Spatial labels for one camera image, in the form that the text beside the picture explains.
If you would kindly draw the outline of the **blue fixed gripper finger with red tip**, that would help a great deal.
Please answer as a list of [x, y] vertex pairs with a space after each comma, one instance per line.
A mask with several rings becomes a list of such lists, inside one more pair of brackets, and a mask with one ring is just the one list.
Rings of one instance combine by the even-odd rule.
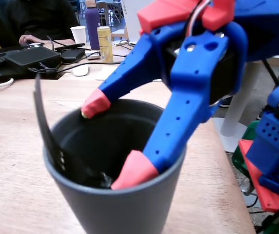
[[85, 118], [109, 109], [112, 102], [144, 84], [162, 78], [164, 62], [153, 34], [143, 34], [117, 69], [86, 99], [81, 107]]

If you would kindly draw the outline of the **blue gripper body black motor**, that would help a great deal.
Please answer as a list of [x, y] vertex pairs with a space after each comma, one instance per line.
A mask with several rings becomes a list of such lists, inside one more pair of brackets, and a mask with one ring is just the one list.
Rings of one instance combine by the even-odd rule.
[[247, 35], [230, 22], [216, 31], [196, 23], [185, 36], [183, 22], [151, 32], [160, 45], [170, 103], [216, 103], [239, 90], [247, 54]]

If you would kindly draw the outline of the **blue moving gripper finger with red tip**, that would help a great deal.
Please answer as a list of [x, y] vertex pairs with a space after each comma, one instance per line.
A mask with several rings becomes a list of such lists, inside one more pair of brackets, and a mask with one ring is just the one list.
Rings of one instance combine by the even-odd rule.
[[172, 94], [144, 150], [127, 156], [113, 190], [131, 188], [162, 174], [178, 160], [197, 126], [210, 117], [212, 74], [228, 37], [187, 37], [171, 70]]

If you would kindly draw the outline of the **bystander hand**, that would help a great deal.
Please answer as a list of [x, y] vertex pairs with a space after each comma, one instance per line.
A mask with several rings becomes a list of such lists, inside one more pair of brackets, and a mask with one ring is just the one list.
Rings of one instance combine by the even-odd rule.
[[19, 38], [20, 44], [28, 43], [42, 43], [42, 40], [33, 35], [21, 35]]

